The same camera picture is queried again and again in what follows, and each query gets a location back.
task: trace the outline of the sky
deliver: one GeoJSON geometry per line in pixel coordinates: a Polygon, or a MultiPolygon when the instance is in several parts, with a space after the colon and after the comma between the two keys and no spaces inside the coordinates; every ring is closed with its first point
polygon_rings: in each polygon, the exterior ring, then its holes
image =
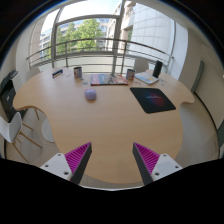
{"type": "MultiPolygon", "coordinates": [[[[73,17],[93,15],[93,14],[113,14],[117,4],[121,0],[88,0],[78,3],[73,3],[64,8],[59,22],[73,17]]],[[[58,10],[50,13],[42,27],[41,33],[49,30],[53,26],[54,19],[58,10]]]]}

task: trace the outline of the table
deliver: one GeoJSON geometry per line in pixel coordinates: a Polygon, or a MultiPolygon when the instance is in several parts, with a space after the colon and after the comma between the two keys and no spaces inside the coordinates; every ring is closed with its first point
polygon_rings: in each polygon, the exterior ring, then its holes
{"type": "Polygon", "coordinates": [[[134,79],[127,86],[90,86],[90,76],[74,78],[73,72],[52,78],[60,68],[49,69],[28,80],[17,92],[16,110],[36,108],[48,118],[55,144],[67,153],[92,142],[92,154],[85,174],[97,180],[129,184],[142,181],[132,153],[133,142],[158,154],[167,153],[175,159],[182,144],[183,128],[180,104],[193,103],[192,93],[173,77],[161,73],[152,85],[134,79]],[[175,105],[176,110],[146,114],[130,91],[130,87],[159,88],[175,105]],[[95,101],[84,96],[94,88],[95,101]]]}

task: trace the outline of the book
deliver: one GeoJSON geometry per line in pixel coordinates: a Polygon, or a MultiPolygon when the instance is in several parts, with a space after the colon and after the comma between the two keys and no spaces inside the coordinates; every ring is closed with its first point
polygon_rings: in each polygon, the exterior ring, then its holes
{"type": "Polygon", "coordinates": [[[137,73],[135,74],[135,77],[149,85],[159,80],[158,78],[148,74],[147,72],[137,73]]]}
{"type": "Polygon", "coordinates": [[[128,85],[128,81],[120,74],[91,74],[91,86],[128,85]]]}

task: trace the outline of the notebook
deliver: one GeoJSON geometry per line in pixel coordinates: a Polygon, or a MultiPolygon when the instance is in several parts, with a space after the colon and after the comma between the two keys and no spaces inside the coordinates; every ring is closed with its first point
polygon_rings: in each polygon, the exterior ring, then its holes
{"type": "Polygon", "coordinates": [[[120,74],[91,74],[91,86],[128,85],[128,81],[120,74]]]}

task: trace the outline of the paper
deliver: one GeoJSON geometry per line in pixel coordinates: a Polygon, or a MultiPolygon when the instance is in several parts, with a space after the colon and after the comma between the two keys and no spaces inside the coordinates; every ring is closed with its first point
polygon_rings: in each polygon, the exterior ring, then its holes
{"type": "Polygon", "coordinates": [[[152,84],[156,81],[158,81],[159,79],[157,79],[156,77],[148,74],[147,72],[141,72],[141,73],[137,73],[135,74],[135,78],[147,83],[147,84],[152,84]]]}

